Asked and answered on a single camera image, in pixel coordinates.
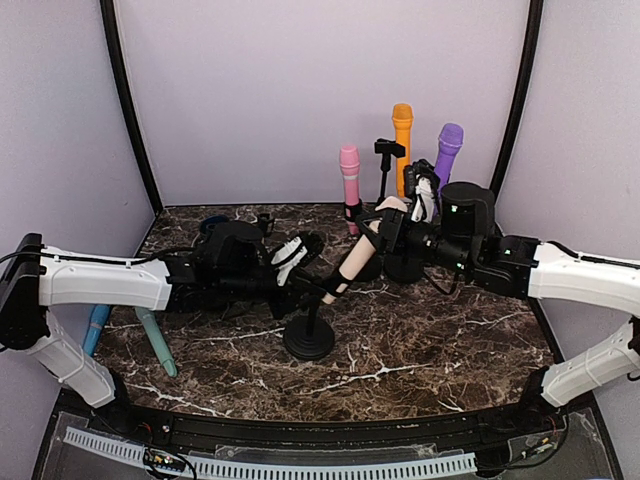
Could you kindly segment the beige microphone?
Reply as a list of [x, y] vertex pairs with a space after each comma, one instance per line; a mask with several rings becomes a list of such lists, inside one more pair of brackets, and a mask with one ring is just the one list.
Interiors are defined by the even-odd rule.
[[[374, 211], [387, 207], [398, 208], [407, 211], [407, 205], [394, 196], [387, 197]], [[345, 259], [333, 270], [324, 280], [324, 286], [333, 296], [332, 300], [322, 300], [324, 304], [330, 305], [339, 298], [353, 283], [355, 276], [360, 272], [367, 261], [382, 248], [374, 248], [371, 243], [361, 234], [359, 240]]]

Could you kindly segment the black stand of beige microphone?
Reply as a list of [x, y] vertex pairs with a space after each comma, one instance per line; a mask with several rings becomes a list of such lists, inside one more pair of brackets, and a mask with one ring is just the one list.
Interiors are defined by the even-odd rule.
[[[293, 272], [311, 274], [304, 269], [296, 269]], [[284, 346], [292, 356], [299, 360], [322, 359], [334, 347], [334, 330], [319, 314], [320, 307], [323, 305], [327, 304], [324, 304], [322, 300], [307, 296], [304, 307], [294, 312], [295, 315], [284, 328]]]

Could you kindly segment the black stand of blue microphone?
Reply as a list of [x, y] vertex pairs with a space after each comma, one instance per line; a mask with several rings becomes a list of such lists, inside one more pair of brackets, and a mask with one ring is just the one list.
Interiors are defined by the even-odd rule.
[[270, 213], [259, 213], [257, 216], [257, 226], [262, 231], [263, 236], [268, 238], [272, 235], [275, 219]]

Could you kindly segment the green microphone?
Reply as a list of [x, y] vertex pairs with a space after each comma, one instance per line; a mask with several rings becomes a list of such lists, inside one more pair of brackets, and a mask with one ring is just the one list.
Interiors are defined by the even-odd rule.
[[175, 378], [178, 374], [178, 369], [169, 346], [166, 343], [156, 321], [154, 312], [142, 307], [136, 307], [134, 311], [137, 319], [140, 321], [146, 332], [147, 338], [160, 365], [164, 368], [170, 378]]

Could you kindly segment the blue microphone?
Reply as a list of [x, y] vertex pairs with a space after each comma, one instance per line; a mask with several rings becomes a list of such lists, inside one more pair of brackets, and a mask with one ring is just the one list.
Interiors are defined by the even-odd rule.
[[89, 325], [85, 335], [83, 350], [93, 356], [100, 340], [102, 330], [107, 324], [111, 313], [109, 305], [95, 305], [89, 315]]

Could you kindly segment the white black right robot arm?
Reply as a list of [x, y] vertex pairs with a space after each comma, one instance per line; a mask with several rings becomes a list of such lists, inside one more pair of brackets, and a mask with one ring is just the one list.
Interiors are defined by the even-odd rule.
[[614, 334], [577, 356], [533, 372], [510, 413], [521, 434], [534, 432], [549, 410], [618, 377], [639, 377], [639, 264], [576, 252], [557, 241], [501, 235], [495, 197], [470, 182], [441, 191], [441, 215], [414, 222], [399, 207], [383, 206], [357, 224], [380, 253], [406, 254], [453, 272], [484, 290], [517, 299], [559, 299], [629, 314]]

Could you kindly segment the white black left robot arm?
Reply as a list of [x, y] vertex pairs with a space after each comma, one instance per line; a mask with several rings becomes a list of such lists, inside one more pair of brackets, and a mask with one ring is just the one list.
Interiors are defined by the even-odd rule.
[[263, 238], [259, 227], [229, 221], [214, 226], [194, 247], [121, 258], [64, 251], [28, 234], [2, 259], [1, 345], [34, 356], [86, 404], [102, 408], [103, 421], [117, 434], [134, 435], [141, 415], [125, 401], [125, 387], [83, 351], [49, 307], [105, 304], [190, 313], [255, 300], [281, 319], [318, 292], [318, 280], [304, 268], [324, 243], [316, 233], [301, 232], [269, 251]]

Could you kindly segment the black stand of pink microphone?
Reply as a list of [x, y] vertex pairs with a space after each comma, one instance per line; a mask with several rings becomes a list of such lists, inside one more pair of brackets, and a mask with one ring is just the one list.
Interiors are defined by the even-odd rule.
[[[355, 224], [355, 220], [364, 212], [362, 200], [359, 200], [356, 205], [348, 205], [347, 203], [344, 203], [343, 210], [351, 234], [356, 235], [359, 232], [359, 229]], [[382, 273], [382, 267], [382, 259], [376, 255], [372, 256], [355, 276], [354, 282], [368, 283], [376, 280]]]

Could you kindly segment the black stand of purple microphone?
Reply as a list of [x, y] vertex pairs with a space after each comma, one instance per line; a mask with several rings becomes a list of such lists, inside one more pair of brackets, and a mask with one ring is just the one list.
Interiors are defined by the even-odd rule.
[[[409, 210], [414, 223], [430, 223], [435, 215], [436, 194], [439, 186], [439, 178], [435, 174], [434, 166], [426, 159], [419, 159], [423, 165], [416, 195], [409, 200]], [[383, 270], [386, 276], [401, 284], [418, 282], [423, 275], [424, 265], [419, 260], [413, 260], [408, 249], [402, 254], [387, 255], [383, 262]]]

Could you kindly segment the pink microphone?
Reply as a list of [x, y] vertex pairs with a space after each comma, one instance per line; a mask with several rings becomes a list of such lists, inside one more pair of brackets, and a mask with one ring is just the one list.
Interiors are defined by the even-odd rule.
[[361, 212], [362, 202], [359, 193], [360, 157], [358, 148], [346, 145], [340, 149], [339, 166], [343, 178], [343, 211], [351, 235], [357, 235], [359, 229], [355, 217]]

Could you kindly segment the black stand of orange microphone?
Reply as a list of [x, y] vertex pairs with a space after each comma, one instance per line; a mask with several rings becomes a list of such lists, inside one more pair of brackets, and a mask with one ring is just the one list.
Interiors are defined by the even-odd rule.
[[396, 141], [379, 138], [374, 143], [374, 152], [381, 156], [381, 180], [377, 205], [380, 205], [386, 198], [386, 185], [388, 173], [391, 170], [393, 158], [402, 158], [405, 156], [405, 147]]

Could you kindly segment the purple microphone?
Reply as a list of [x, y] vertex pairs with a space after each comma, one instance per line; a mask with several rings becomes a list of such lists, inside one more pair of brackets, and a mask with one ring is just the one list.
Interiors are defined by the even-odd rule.
[[435, 164], [435, 174], [439, 178], [439, 186], [436, 194], [435, 215], [440, 210], [440, 193], [449, 182], [453, 164], [459, 153], [464, 139], [463, 128], [456, 123], [446, 123], [438, 137], [438, 151]]

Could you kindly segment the dark blue mug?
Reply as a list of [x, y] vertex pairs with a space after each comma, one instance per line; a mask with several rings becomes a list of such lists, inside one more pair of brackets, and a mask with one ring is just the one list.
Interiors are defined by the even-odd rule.
[[226, 223], [229, 218], [226, 215], [214, 215], [204, 219], [199, 225], [201, 235], [207, 235], [209, 231], [214, 229], [218, 224]]

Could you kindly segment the black front rail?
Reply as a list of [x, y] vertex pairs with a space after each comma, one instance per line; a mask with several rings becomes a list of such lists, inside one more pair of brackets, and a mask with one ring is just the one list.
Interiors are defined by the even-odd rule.
[[516, 412], [517, 406], [508, 404], [404, 420], [300, 423], [228, 419], [134, 405], [132, 414], [144, 425], [127, 437], [180, 453], [213, 453], [223, 447], [320, 451], [425, 445], [438, 452], [497, 450], [501, 457], [509, 442], [519, 437], [566, 441], [570, 428], [566, 411], [534, 422], [529, 430], [513, 426]]

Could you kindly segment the black right corner post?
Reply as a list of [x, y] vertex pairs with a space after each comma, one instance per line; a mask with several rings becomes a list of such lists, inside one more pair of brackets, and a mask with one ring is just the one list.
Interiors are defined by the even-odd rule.
[[513, 97], [489, 186], [495, 197], [499, 196], [504, 185], [524, 113], [542, 24], [544, 3], [544, 0], [529, 1], [526, 28]]

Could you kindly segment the black corner post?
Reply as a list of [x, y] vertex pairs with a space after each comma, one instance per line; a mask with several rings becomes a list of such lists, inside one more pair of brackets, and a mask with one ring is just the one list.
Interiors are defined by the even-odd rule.
[[495, 197], [499, 196], [504, 185], [524, 113], [542, 24], [544, 3], [544, 0], [529, 1], [526, 28], [513, 97], [489, 186]]
[[151, 163], [142, 136], [142, 130], [138, 121], [136, 107], [134, 105], [118, 27], [116, 4], [113, 0], [100, 0], [99, 7], [112, 76], [125, 128], [146, 197], [154, 216], [157, 217], [163, 212], [164, 205], [152, 172]]

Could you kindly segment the black left corner post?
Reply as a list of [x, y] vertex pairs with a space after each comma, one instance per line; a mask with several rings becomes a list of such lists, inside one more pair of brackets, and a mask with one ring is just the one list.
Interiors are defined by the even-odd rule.
[[113, 0], [100, 0], [99, 7], [112, 76], [125, 128], [146, 197], [154, 216], [157, 217], [163, 212], [164, 205], [152, 172], [151, 163], [142, 136], [142, 130], [138, 121], [136, 107], [134, 105], [118, 27], [116, 4]]

